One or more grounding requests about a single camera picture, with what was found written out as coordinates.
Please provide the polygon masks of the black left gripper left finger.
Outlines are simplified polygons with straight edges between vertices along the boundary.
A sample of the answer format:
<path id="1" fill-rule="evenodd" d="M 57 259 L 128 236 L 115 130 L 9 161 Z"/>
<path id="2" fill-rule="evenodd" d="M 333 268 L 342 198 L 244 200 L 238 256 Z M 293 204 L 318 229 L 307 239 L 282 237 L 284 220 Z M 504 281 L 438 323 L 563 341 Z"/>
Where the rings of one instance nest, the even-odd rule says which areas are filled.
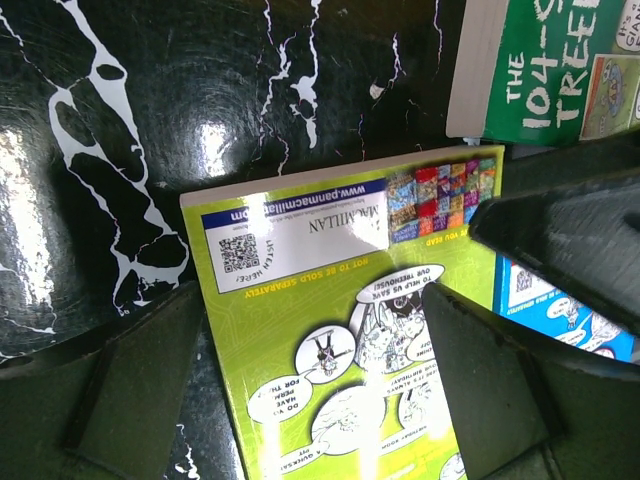
<path id="1" fill-rule="evenodd" d="M 203 320 L 194 282 L 1 365 L 4 479 L 160 479 Z"/>

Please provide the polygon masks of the lime green 65-Storey Treehouse book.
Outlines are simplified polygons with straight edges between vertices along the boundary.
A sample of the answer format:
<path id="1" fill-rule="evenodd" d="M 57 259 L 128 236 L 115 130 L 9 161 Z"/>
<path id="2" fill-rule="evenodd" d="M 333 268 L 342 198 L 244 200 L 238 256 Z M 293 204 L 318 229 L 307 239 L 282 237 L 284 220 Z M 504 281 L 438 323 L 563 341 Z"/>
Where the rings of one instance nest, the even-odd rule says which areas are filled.
<path id="1" fill-rule="evenodd" d="M 185 193 L 198 280 L 250 479 L 461 479 L 423 309 L 490 306 L 468 225 L 504 150 L 458 146 Z"/>

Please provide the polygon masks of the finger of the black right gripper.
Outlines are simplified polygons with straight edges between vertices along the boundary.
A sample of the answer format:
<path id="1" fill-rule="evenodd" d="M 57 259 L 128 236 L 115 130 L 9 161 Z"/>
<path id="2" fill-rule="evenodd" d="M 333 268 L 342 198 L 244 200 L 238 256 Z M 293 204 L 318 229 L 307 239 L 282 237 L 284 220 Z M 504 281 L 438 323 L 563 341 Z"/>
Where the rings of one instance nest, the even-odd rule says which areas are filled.
<path id="1" fill-rule="evenodd" d="M 470 237 L 639 332 L 639 172 L 484 201 Z"/>

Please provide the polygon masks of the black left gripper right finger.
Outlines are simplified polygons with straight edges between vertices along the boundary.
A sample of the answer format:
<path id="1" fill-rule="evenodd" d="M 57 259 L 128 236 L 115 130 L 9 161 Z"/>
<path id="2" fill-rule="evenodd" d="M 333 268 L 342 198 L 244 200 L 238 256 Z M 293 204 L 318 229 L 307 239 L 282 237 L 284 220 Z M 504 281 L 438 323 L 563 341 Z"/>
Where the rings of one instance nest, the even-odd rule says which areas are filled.
<path id="1" fill-rule="evenodd" d="M 636 479 L 639 368 L 507 320 L 440 284 L 422 293 L 470 479 Z"/>

